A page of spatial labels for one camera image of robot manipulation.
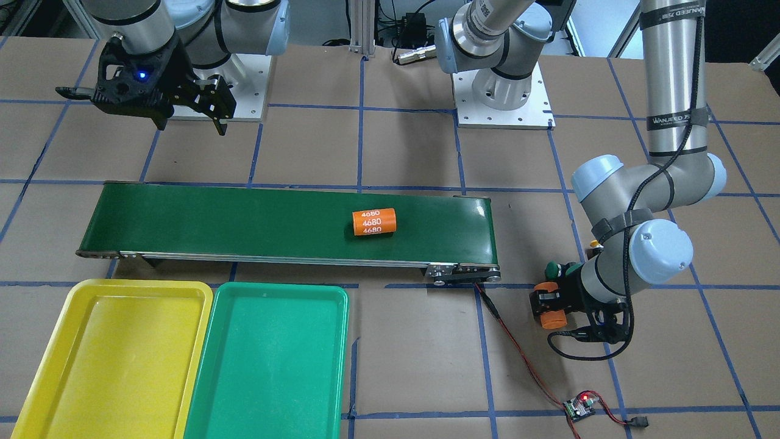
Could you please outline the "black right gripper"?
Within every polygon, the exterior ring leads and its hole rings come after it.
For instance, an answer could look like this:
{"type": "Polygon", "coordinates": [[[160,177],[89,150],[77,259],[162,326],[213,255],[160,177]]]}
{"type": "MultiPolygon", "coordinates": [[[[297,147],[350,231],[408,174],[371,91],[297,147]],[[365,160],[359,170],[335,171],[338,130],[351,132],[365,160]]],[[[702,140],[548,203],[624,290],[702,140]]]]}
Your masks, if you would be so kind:
{"type": "Polygon", "coordinates": [[[106,42],[92,104],[108,114],[148,118],[159,130],[173,116],[174,106],[186,106],[209,117],[217,133],[226,135],[236,99],[222,75],[197,79],[178,31],[147,54],[127,52],[124,43],[128,40],[114,32],[106,42]]]}

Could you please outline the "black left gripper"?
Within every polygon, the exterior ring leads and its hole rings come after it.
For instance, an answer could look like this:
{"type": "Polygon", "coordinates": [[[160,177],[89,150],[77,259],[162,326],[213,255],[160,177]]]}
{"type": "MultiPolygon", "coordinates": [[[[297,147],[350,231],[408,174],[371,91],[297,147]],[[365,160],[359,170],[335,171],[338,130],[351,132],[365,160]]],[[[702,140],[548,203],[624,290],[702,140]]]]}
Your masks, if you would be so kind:
{"type": "Polygon", "coordinates": [[[584,312],[588,325],[574,331],[577,341],[624,342],[631,339],[629,306],[621,299],[600,302],[586,292],[580,277],[582,264],[568,262],[558,266],[558,286],[561,290],[535,290],[530,293],[530,309],[534,317],[545,312],[584,312]]]}

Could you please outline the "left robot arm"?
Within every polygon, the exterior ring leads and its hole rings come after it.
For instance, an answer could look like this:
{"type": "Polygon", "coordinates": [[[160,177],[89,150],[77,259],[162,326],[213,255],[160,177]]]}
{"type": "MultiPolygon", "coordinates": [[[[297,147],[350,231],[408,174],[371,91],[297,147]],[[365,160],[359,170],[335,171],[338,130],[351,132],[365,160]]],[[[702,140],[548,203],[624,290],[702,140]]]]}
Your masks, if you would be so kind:
{"type": "MultiPolygon", "coordinates": [[[[627,343],[631,295],[685,271],[693,244],[657,212],[713,198],[727,181],[707,150],[704,79],[705,1],[642,1],[647,79],[647,164],[627,167],[614,155],[582,164],[572,175],[577,200],[601,252],[583,264],[549,264],[546,285],[530,295],[533,314],[583,312],[585,327],[555,332],[582,342],[627,343]]],[[[552,18],[533,1],[472,1],[438,22],[434,41],[443,72],[478,71],[473,87],[486,106],[523,103],[552,18]]]]}

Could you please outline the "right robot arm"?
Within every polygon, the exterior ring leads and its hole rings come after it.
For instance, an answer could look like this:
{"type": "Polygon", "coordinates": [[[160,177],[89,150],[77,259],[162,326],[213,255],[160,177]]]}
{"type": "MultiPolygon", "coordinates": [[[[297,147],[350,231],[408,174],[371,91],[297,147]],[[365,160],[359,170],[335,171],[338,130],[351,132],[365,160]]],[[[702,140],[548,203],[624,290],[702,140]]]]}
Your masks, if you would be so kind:
{"type": "Polygon", "coordinates": [[[83,1],[107,37],[93,87],[59,87],[101,111],[168,120],[260,121],[274,56],[289,41],[287,1],[83,1]]]}

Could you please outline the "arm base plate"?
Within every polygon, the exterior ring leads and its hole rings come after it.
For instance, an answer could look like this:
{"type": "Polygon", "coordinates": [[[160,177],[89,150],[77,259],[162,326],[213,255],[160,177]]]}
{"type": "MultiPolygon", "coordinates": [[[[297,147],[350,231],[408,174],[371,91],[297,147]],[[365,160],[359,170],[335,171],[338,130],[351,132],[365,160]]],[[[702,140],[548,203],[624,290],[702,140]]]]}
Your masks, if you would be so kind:
{"type": "Polygon", "coordinates": [[[221,66],[193,71],[201,79],[215,73],[225,78],[236,98],[236,111],[231,121],[262,122],[274,63],[275,57],[269,55],[231,54],[221,66]]]}
{"type": "Polygon", "coordinates": [[[548,92],[539,64],[528,78],[530,92],[518,109],[494,109],[477,97],[472,83],[478,72],[453,73],[452,92],[456,103],[458,126],[480,129],[551,130],[556,126],[548,92]]]}

